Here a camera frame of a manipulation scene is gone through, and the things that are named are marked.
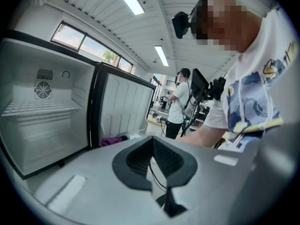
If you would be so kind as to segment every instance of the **refrigerator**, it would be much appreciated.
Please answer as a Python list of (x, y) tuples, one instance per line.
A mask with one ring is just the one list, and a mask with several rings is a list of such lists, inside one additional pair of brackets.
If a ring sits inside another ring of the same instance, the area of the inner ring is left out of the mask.
[(155, 86), (9, 30), (0, 44), (1, 149), (22, 179), (119, 134), (143, 135)]

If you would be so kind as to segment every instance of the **fan vent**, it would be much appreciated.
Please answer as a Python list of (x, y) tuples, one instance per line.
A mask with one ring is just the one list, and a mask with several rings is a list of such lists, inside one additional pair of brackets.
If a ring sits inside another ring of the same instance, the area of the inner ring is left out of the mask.
[(51, 86), (47, 82), (40, 82), (35, 89), (37, 96), (41, 99), (49, 97), (51, 92)]
[(37, 79), (52, 80), (52, 78), (53, 78), (52, 70), (40, 68), (37, 72)]

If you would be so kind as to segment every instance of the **vr headset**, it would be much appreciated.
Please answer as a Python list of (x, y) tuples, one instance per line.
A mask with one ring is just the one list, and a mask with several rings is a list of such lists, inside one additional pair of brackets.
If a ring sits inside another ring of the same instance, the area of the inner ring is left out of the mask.
[(193, 8), (193, 10), (190, 12), (190, 14), (186, 14), (184, 12), (179, 12), (177, 13), (173, 18), (172, 18), (172, 23), (175, 29), (175, 34), (176, 37), (179, 39), (182, 39), (184, 35), (188, 32), (188, 29), (191, 27), (192, 23), (202, 21), (202, 10), (207, 7), (207, 0), (199, 0), (196, 4), (196, 6)]

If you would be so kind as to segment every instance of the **white t-shirt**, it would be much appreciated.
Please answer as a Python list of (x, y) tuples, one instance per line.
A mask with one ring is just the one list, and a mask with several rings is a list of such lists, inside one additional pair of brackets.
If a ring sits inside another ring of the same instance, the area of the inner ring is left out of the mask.
[(182, 114), (182, 108), (179, 103), (182, 104), (182, 106), (185, 106), (188, 102), (189, 97), (189, 88), (187, 82), (182, 82), (178, 85), (176, 90), (173, 92), (173, 95), (177, 98), (175, 101), (173, 101), (170, 111), (169, 111), (169, 117), (168, 121), (176, 124), (183, 123), (183, 114)]
[(169, 96), (170, 96), (169, 94), (166, 94), (166, 95), (165, 95), (165, 97), (164, 97), (164, 102), (168, 102), (168, 101), (169, 101)]
[(283, 124), (268, 90), (294, 60), (298, 44), (285, 11), (270, 11), (255, 41), (226, 74), (221, 99), (214, 100), (204, 122), (212, 128), (229, 129), (231, 138), (243, 134), (238, 145), (227, 142), (221, 149), (243, 151), (248, 142), (258, 139), (250, 133)]

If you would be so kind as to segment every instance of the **headset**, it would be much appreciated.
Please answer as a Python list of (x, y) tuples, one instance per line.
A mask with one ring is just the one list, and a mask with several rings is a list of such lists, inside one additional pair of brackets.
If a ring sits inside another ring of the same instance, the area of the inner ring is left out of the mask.
[(207, 34), (203, 34), (202, 31), (198, 32), (199, 28), (201, 29), (202, 27), (202, 20), (205, 19), (202, 14), (207, 11), (207, 1), (199, 0), (189, 14), (179, 12), (172, 18), (177, 38), (182, 39), (188, 32), (188, 29), (191, 28), (192, 34), (196, 35), (196, 39), (207, 40)]

